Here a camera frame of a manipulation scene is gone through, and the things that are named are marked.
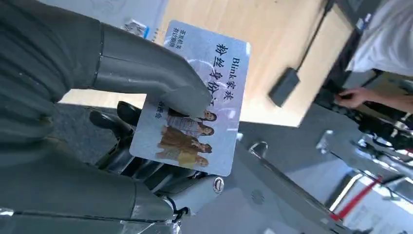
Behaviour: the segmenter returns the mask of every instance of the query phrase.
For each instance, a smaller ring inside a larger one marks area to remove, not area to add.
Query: table
[[[298,66],[323,11],[323,0],[169,0],[156,43],[179,20],[251,43],[241,121],[299,126],[353,27],[338,7],[329,13],[300,72],[300,83],[280,108],[267,96],[286,67]],[[145,95],[72,90],[64,103],[142,107]]]

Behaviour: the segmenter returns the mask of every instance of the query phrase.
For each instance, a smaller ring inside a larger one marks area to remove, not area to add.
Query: person's arm
[[[413,96],[408,95],[385,95],[366,88],[348,89],[336,96],[340,106],[356,108],[365,101],[380,103],[400,111],[413,113]]]

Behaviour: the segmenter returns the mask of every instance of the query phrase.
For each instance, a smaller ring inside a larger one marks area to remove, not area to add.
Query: black cable
[[[310,43],[308,43],[308,46],[307,46],[307,48],[305,49],[304,55],[302,56],[302,59],[301,59],[301,62],[300,62],[300,64],[298,65],[298,67],[297,67],[297,69],[296,69],[297,72],[300,70],[300,68],[302,67],[305,59],[307,58],[308,52],[310,51],[310,48],[311,48],[311,46],[313,45],[313,42],[314,42],[314,40],[316,39],[317,34],[319,33],[319,30],[320,30],[320,28],[321,28],[321,25],[322,25],[322,23],[324,22],[325,17],[327,16],[327,14],[328,14],[328,13],[331,11],[331,9],[333,8],[335,2],[336,2],[335,0],[327,0],[327,3],[326,3],[326,5],[325,5],[325,7],[324,7],[323,15],[322,15],[322,17],[321,17],[321,19],[320,19],[320,21],[319,21],[319,24],[317,25],[317,28],[316,28],[316,31],[315,31],[314,34],[313,34],[313,37],[312,37],[311,40],[310,40]]]
[[[365,88],[367,85],[371,84],[373,81],[375,81],[377,78],[379,78],[384,72],[378,69],[372,69],[373,72],[375,73],[375,75],[368,79],[366,82],[364,82],[364,84],[362,84],[361,86],[363,88]]]
[[[345,162],[344,159],[342,159],[340,156],[338,156],[336,153],[334,153],[333,151],[330,151],[330,153],[332,155],[334,155],[336,158],[341,159],[341,161]]]

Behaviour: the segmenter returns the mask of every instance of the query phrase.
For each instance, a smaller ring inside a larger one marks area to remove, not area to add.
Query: red strip
[[[373,189],[373,187],[381,182],[381,180],[382,177],[380,176],[378,179],[370,183],[369,186],[365,187],[359,194],[353,197],[353,199],[344,207],[342,211],[340,211],[338,214],[332,214],[331,218],[334,221],[345,218],[348,213]]]

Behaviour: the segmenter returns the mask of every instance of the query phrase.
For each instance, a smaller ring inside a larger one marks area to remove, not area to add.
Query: woman in photo
[[[200,143],[197,138],[187,136],[171,126],[165,126],[162,134],[161,142],[158,145],[159,148],[163,148],[163,146],[174,146],[188,152],[212,153],[212,147],[209,144]]]
[[[157,158],[171,159],[179,162],[179,166],[192,168],[194,165],[206,167],[209,162],[199,156],[197,152],[182,151],[174,147],[166,147],[162,152],[156,153]]]
[[[168,116],[167,121],[169,126],[195,138],[199,138],[199,136],[211,136],[215,132],[213,128],[190,118]]]
[[[177,111],[175,111],[171,108],[169,108],[169,110],[168,110],[168,115],[172,116],[172,117],[191,118],[190,116],[181,114],[181,113],[179,113],[179,112],[177,112]],[[211,111],[204,110],[204,117],[203,118],[199,117],[199,118],[195,118],[193,120],[196,121],[196,122],[202,122],[202,121],[211,121],[211,122],[213,122],[213,121],[217,120],[217,115],[215,113],[212,113]]]

